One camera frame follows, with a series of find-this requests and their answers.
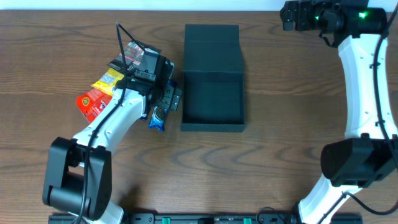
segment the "white wall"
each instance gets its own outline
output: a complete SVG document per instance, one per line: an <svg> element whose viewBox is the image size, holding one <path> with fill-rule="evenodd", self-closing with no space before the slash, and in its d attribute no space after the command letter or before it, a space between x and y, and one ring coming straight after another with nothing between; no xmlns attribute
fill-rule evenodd
<svg viewBox="0 0 398 224"><path fill-rule="evenodd" d="M279 11L284 2L284 0L0 0L0 9ZM383 7L387 11L394 10L396 4L396 0L369 0L369 7Z"/></svg>

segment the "wooden table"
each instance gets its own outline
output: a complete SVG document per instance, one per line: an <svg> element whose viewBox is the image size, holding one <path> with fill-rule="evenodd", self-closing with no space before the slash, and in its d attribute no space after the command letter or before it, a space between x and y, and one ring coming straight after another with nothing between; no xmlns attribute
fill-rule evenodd
<svg viewBox="0 0 398 224"><path fill-rule="evenodd" d="M162 49L182 81L185 24L239 24L246 64L247 128L243 133L183 133L182 110L165 133L138 121L113 157L112 198L158 212L289 210L321 174L324 145L346 125L343 67L318 32L284 32L278 12L0 11L0 223L46 223L42 203L51 142L87 126L78 95L119 53L115 22ZM391 29L387 70L398 119L398 22ZM358 197L389 209L398 175ZM397 223L349 200L341 212L366 223Z"/></svg>

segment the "black box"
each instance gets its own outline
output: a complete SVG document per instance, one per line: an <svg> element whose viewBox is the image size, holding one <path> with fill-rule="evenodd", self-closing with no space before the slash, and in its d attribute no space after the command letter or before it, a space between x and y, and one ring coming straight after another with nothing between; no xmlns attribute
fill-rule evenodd
<svg viewBox="0 0 398 224"><path fill-rule="evenodd" d="M241 132L244 62L238 25L185 26L181 131Z"/></svg>

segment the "yellow snack package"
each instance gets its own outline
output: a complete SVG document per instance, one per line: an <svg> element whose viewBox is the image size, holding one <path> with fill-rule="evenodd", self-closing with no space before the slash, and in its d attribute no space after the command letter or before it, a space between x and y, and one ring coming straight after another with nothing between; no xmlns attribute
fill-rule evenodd
<svg viewBox="0 0 398 224"><path fill-rule="evenodd" d="M124 77L122 73L117 72L113 68L110 68L97 82L91 86L97 88L104 93L113 96L115 91L116 83Z"/></svg>

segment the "green light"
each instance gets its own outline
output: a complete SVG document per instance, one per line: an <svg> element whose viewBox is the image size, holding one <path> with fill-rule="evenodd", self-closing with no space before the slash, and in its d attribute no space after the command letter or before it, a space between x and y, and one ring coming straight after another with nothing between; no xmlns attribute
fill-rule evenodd
<svg viewBox="0 0 398 224"><path fill-rule="evenodd" d="M359 17L362 18L362 19L365 19L365 17L366 17L367 15L368 15L368 14L367 14L366 12L360 12L360 13L359 13Z"/></svg>

